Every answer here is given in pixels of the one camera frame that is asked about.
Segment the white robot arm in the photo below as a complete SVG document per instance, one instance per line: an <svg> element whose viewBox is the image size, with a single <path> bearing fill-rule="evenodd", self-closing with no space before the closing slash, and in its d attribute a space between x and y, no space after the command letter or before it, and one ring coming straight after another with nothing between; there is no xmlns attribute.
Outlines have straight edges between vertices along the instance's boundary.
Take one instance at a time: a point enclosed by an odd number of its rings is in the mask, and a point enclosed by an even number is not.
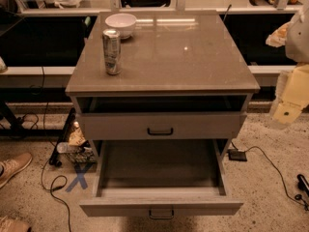
<svg viewBox="0 0 309 232"><path fill-rule="evenodd" d="M275 100L269 114L270 124L284 129L309 105L309 2L292 19L267 37L270 46L285 46L289 59L296 62L291 71L282 71L277 79Z"/></svg>

